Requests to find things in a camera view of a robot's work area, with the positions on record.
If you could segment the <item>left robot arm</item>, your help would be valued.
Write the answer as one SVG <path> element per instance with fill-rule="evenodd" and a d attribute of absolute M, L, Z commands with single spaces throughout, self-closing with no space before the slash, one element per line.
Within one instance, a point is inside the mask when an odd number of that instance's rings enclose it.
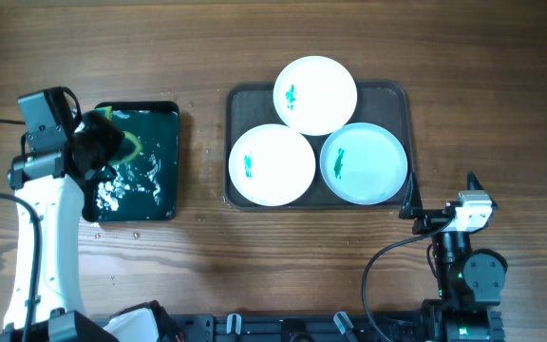
<path fill-rule="evenodd" d="M 27 128 L 8 172 L 18 211 L 16 271 L 0 341 L 112 341 L 81 296 L 78 230 L 85 188 L 99 181 L 124 134 L 83 112 L 65 86 L 19 97 Z"/>

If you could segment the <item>white plate top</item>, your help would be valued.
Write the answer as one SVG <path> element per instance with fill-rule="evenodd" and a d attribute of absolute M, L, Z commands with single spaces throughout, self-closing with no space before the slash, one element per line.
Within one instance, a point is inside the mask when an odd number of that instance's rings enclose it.
<path fill-rule="evenodd" d="M 273 106 L 280 120 L 308 136 L 344 126 L 357 106 L 357 85 L 348 70 L 324 56 L 299 58 L 279 73 Z"/>

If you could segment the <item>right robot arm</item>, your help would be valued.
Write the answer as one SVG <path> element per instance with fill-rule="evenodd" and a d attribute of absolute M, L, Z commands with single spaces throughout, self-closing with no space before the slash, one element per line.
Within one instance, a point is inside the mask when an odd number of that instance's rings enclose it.
<path fill-rule="evenodd" d="M 474 173 L 467 188 L 443 209 L 425 209 L 416 176 L 408 177 L 399 214 L 412 219 L 412 234 L 429 238 L 428 263 L 437 280 L 439 297 L 426 299 L 415 323 L 417 341 L 499 342 L 505 339 L 500 304 L 508 263 L 491 249 L 473 249 L 470 237 L 488 224 L 497 204 Z"/>

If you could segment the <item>green yellow sponge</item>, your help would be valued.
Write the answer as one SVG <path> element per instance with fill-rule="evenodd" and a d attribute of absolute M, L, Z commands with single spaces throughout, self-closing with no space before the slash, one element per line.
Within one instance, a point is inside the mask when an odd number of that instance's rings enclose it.
<path fill-rule="evenodd" d="M 111 106 L 96 108 L 96 112 L 107 118 L 110 122 L 113 121 Z M 117 152 L 109 160 L 110 165 L 128 163 L 142 152 L 142 144 L 136 135 L 129 131 L 124 131 L 123 134 L 124 137 Z"/>

